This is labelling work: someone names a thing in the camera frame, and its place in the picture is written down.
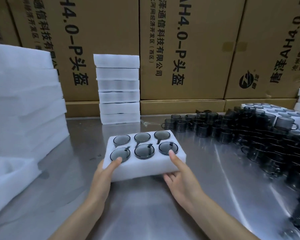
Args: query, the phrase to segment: brown cardboard box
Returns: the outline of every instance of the brown cardboard box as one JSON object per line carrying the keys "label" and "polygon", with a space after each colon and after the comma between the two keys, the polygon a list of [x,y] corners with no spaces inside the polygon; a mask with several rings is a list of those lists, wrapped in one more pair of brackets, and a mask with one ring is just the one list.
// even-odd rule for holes
{"label": "brown cardboard box", "polygon": [[222,99],[244,2],[140,0],[141,99]]}
{"label": "brown cardboard box", "polygon": [[192,114],[196,110],[211,110],[223,112],[225,100],[142,100],[140,101],[141,115]]}
{"label": "brown cardboard box", "polygon": [[295,98],[299,88],[300,0],[247,0],[225,98]]}
{"label": "brown cardboard box", "polygon": [[6,0],[0,0],[0,44],[20,46]]}
{"label": "brown cardboard box", "polygon": [[100,117],[99,101],[65,102],[67,118]]}
{"label": "brown cardboard box", "polygon": [[138,0],[8,0],[24,47],[51,52],[66,101],[98,101],[93,54],[139,55]]}
{"label": "brown cardboard box", "polygon": [[241,106],[242,104],[250,103],[267,103],[276,106],[284,107],[287,109],[293,109],[297,100],[295,98],[272,98],[272,99],[227,99],[225,101],[224,111],[233,109],[235,106]]}

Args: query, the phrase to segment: logo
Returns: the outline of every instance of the logo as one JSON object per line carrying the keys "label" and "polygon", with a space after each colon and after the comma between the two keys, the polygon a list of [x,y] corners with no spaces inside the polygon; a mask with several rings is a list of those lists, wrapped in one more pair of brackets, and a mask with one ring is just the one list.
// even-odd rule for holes
{"label": "logo", "polygon": [[246,74],[244,74],[239,81],[239,86],[241,88],[248,88],[252,85],[254,80],[253,75],[248,71]]}

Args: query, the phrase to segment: reflective metal surface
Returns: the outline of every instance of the reflective metal surface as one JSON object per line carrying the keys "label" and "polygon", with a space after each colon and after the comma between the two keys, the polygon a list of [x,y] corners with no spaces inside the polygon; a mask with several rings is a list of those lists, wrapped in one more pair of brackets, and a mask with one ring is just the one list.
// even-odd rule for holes
{"label": "reflective metal surface", "polygon": [[[162,130],[169,116],[141,124],[68,120],[70,137],[39,163],[42,174],[0,212],[0,239],[45,240],[84,201],[110,136]],[[262,240],[300,239],[289,221],[298,193],[269,178],[240,147],[194,132],[174,132],[203,190]],[[113,183],[104,214],[88,239],[207,239],[174,201],[162,176]]]}

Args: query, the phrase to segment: forearm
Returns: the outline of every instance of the forearm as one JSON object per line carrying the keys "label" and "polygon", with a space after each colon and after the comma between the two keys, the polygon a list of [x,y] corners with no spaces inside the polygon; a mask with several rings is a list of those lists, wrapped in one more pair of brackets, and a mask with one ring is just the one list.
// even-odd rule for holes
{"label": "forearm", "polygon": [[100,218],[104,205],[86,200],[49,240],[85,240]]}
{"label": "forearm", "polygon": [[211,240],[258,240],[204,192],[194,199],[191,216]]}

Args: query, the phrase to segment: human hand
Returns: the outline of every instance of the human hand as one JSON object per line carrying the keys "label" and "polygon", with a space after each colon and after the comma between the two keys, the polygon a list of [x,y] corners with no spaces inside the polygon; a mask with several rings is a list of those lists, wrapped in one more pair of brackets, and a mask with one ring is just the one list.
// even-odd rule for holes
{"label": "human hand", "polygon": [[99,163],[98,168],[94,173],[90,191],[86,199],[86,202],[89,204],[98,205],[101,213],[110,191],[112,173],[121,164],[122,158],[118,157],[116,160],[112,161],[106,169],[102,169],[103,161],[104,160]]}
{"label": "human hand", "polygon": [[165,173],[163,175],[164,181],[179,205],[188,214],[192,215],[196,203],[204,192],[191,169],[172,150],[169,150],[169,156],[172,163],[179,169],[179,172]]}

